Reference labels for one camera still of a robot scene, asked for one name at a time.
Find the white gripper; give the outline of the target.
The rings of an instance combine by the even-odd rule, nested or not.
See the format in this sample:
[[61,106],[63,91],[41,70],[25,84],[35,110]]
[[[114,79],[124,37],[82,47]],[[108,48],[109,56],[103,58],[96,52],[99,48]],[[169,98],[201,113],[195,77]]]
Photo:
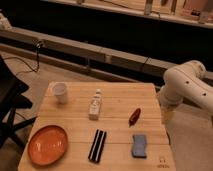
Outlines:
[[174,109],[180,104],[180,96],[164,85],[158,92],[158,101],[162,110],[162,123],[168,124],[174,116]]

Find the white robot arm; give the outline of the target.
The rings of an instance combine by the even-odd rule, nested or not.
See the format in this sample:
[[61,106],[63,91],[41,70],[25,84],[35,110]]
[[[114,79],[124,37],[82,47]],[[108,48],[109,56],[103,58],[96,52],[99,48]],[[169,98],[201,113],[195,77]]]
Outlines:
[[205,110],[213,124],[213,87],[203,81],[205,73],[205,66],[197,60],[170,67],[164,72],[164,85],[157,95],[163,124],[172,119],[173,110],[184,98]]

